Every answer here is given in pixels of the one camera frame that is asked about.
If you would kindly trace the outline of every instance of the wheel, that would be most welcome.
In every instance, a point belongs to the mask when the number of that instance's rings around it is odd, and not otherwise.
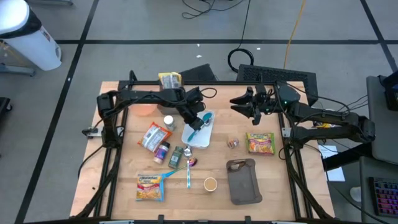
[[[8,104],[8,106],[7,106],[7,108],[6,108],[6,111],[7,111],[7,112],[12,111],[12,105],[11,105],[11,104]]]

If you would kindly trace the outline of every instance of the small cup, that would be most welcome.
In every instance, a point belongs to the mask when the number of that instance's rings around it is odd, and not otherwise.
[[[203,183],[203,186],[205,186],[207,192],[215,191],[217,189],[217,185],[218,185],[217,180],[212,177],[206,178],[206,180]]]

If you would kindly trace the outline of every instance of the wooden table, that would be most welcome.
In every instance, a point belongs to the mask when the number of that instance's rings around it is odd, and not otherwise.
[[[291,84],[304,90],[301,82],[292,82]],[[115,90],[117,86],[118,82],[103,82],[101,93]],[[163,214],[166,220],[244,220],[246,215],[251,216],[252,220],[295,220],[285,161],[280,160],[277,155],[250,155],[244,144],[246,132],[274,133],[276,150],[282,148],[277,114],[263,115],[261,123],[258,126],[253,126],[249,119],[229,108],[231,106],[229,100],[243,95],[246,92],[246,86],[212,85],[211,87],[216,88],[218,94],[212,99],[204,100],[207,109],[213,110],[216,116],[210,146],[205,150],[194,149],[193,154],[198,159],[198,164],[191,169],[191,189],[187,189],[187,174],[184,170],[165,180],[164,202],[136,201],[138,174],[162,174],[171,171],[167,166],[171,152],[167,154],[163,165],[158,165],[153,161],[154,154],[137,144],[151,122],[155,121],[164,126],[164,116],[158,110],[148,116],[140,116],[137,114],[139,108],[132,106],[127,117],[112,219],[156,220],[158,215]],[[133,89],[158,91],[159,86],[135,85]],[[302,95],[301,101],[307,102],[305,95]],[[177,129],[167,140],[171,143],[170,151],[173,151],[175,146],[183,146],[181,135],[184,123],[181,117],[174,117]],[[99,116],[95,111],[93,124],[98,120]],[[311,122],[303,123],[302,126],[311,126]],[[228,137],[237,137],[241,142],[240,145],[234,149],[228,148],[226,145]],[[314,147],[318,146],[316,141],[310,141],[309,144]],[[100,138],[88,140],[85,157],[100,145]],[[98,188],[104,152],[105,150],[99,152],[83,167],[71,215],[76,215],[81,211],[95,193],[93,188]],[[304,147],[301,153],[309,191],[325,211],[334,216],[319,152],[310,147]],[[257,180],[263,199],[261,203],[234,205],[229,196],[226,162],[231,159],[245,158],[252,158],[256,161]],[[214,177],[218,181],[218,188],[212,194],[206,193],[203,187],[203,181],[207,177]],[[304,217],[301,194],[299,194],[299,200],[300,210]],[[107,201],[108,193],[106,192],[103,197],[101,214],[105,213]]]

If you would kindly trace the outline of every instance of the black keyboard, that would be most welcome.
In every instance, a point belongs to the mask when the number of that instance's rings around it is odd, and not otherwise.
[[[385,217],[398,218],[398,180],[370,177],[374,212]]]

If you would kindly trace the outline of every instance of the white trash can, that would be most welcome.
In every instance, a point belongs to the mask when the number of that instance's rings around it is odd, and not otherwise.
[[[0,0],[0,39],[44,71],[61,65],[61,48],[24,0]]]

